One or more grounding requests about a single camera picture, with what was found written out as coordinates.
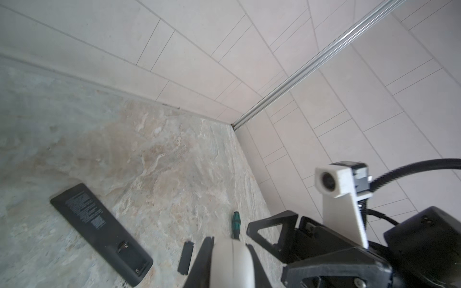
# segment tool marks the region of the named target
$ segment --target marble surface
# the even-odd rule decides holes
[[[127,287],[49,204],[84,182],[154,264],[138,287],[182,287],[183,243],[270,216],[229,125],[0,65],[0,283]],[[264,233],[275,239],[275,230]],[[255,245],[274,287],[281,264]]]

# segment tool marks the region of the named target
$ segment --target black cable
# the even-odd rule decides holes
[[[460,169],[461,170],[461,159],[434,159],[426,160],[421,162],[416,162],[400,168],[394,169],[386,174],[376,178],[370,183],[370,192],[375,192],[379,188],[383,187],[389,182],[392,182],[398,178],[408,176],[411,174],[432,171],[432,170],[441,170],[441,169]]]
[[[384,220],[386,220],[387,222],[389,222],[389,223],[391,223],[391,224],[394,224],[394,225],[398,225],[398,224],[399,224],[396,220],[394,220],[394,219],[392,219],[392,218],[389,218],[388,216],[386,216],[386,214],[380,213],[380,212],[378,212],[378,211],[375,211],[375,210],[372,210],[372,209],[367,209],[367,210],[366,210],[366,213],[367,213],[368,215],[372,215],[372,216],[378,217],[378,218],[380,218],[380,219],[384,219]]]

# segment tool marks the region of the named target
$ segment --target metal bolt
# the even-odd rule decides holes
[[[360,278],[354,278],[354,284],[357,288],[366,288],[366,283]]]

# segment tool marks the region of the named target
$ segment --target metal rail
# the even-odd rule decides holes
[[[232,124],[234,130],[239,129],[246,122],[251,120],[253,117],[258,115],[266,107],[268,107],[272,102],[277,100],[280,96],[287,93],[291,88],[296,84],[301,82],[304,78],[309,76],[317,68],[319,68],[323,63],[335,56],[339,51],[351,43],[355,38],[362,35],[367,31],[371,26],[377,23],[379,20],[384,18],[387,14],[391,13],[392,10],[397,8],[405,0],[389,0],[380,6],[378,6],[374,11],[371,11],[366,15],[362,20],[357,22],[344,34],[339,36],[332,44],[328,45],[323,49],[319,54],[307,62],[303,67],[296,71],[293,75],[288,77],[282,84],[277,86],[267,97],[259,101],[251,110],[243,114],[240,118]]]

